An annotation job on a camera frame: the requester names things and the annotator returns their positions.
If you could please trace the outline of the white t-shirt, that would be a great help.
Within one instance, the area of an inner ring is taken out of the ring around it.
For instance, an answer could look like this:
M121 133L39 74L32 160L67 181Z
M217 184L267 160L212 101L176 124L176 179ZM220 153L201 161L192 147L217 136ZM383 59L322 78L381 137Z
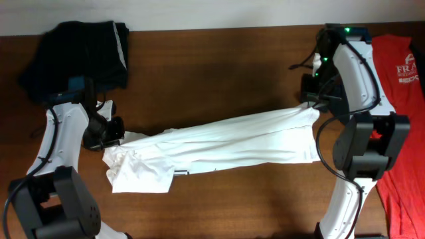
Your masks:
M104 151L113 193L168 193L177 175L194 175L264 163L318 161L313 124L319 111L307 106L166 129L154 136L126 132Z

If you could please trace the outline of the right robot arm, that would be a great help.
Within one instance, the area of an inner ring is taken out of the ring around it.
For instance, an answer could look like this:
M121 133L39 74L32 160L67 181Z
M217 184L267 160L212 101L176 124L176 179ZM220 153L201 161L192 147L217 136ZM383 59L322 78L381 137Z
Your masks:
M335 121L345 126L333 145L333 165L321 160L337 180L313 235L354 238L365 199L393 168L410 122L396 113L384 94L366 28L327 23L317 33L308 58L312 72L301 78L300 101L333 114L318 133Z

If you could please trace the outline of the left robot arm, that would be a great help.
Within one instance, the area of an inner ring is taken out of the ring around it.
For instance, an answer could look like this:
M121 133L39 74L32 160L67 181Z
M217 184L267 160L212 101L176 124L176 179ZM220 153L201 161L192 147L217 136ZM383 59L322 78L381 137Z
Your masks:
M124 139L124 122L111 100L97 101L93 79L78 76L65 92L51 94L46 129L37 158L27 174L11 181L2 214L9 238L12 207L27 238L129 239L101 219L100 209L78 174L80 150L103 151Z

